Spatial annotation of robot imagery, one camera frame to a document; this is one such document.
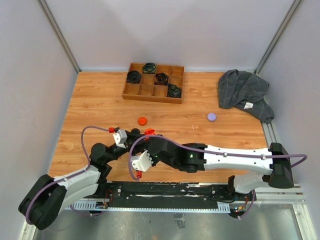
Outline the lilac earbud charging case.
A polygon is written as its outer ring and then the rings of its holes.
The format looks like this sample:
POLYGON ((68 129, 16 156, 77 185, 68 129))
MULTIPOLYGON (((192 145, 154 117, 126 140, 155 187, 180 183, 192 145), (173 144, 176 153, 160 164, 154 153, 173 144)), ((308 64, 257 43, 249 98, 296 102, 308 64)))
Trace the lilac earbud charging case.
POLYGON ((214 122, 217 119, 217 116, 214 113, 208 113, 206 116, 207 120, 210 122, 214 122))

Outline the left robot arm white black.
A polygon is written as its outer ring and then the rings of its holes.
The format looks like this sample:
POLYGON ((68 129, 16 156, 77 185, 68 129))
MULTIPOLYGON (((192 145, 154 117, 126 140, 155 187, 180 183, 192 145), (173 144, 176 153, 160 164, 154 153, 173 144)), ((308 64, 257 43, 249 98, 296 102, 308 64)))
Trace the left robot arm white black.
POLYGON ((108 164, 129 152, 132 144, 141 137, 137 128, 131 131, 109 128, 114 144, 96 143, 85 152, 87 165, 74 172, 51 177, 44 174, 38 178, 18 206, 29 225, 38 230, 50 226, 59 213, 76 201, 94 195, 101 198, 107 193, 107 176, 112 167, 108 164))

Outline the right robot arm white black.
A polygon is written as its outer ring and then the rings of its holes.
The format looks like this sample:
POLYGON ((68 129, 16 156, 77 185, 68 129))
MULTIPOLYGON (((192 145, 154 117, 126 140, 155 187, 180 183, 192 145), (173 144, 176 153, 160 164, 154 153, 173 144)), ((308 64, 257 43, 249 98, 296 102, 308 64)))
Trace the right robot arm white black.
POLYGON ((277 189, 294 187, 290 159, 283 156, 285 151, 279 143, 260 149, 231 149, 204 143, 176 145, 162 137, 151 137, 147 151, 154 161, 181 172, 246 170, 246 174, 232 175, 228 179, 226 193, 232 200, 264 185, 277 189))

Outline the orange earbud charging case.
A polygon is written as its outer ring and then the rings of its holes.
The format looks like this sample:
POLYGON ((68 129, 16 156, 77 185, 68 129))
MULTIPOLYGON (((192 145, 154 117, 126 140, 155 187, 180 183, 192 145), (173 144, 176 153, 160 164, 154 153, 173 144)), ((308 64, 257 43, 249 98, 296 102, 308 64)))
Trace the orange earbud charging case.
POLYGON ((146 117, 141 116, 141 117, 138 118, 137 123, 140 126, 145 126, 148 123, 148 120, 147 120, 146 117))

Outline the black earbud charging case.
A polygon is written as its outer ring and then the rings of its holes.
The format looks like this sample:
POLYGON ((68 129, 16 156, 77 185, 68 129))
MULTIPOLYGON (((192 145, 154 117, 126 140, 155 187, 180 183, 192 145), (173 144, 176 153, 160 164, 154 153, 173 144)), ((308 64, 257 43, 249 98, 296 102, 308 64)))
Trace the black earbud charging case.
POLYGON ((141 132, 138 128, 133 128, 131 131, 130 131, 131 134, 133 135, 140 135, 141 132))

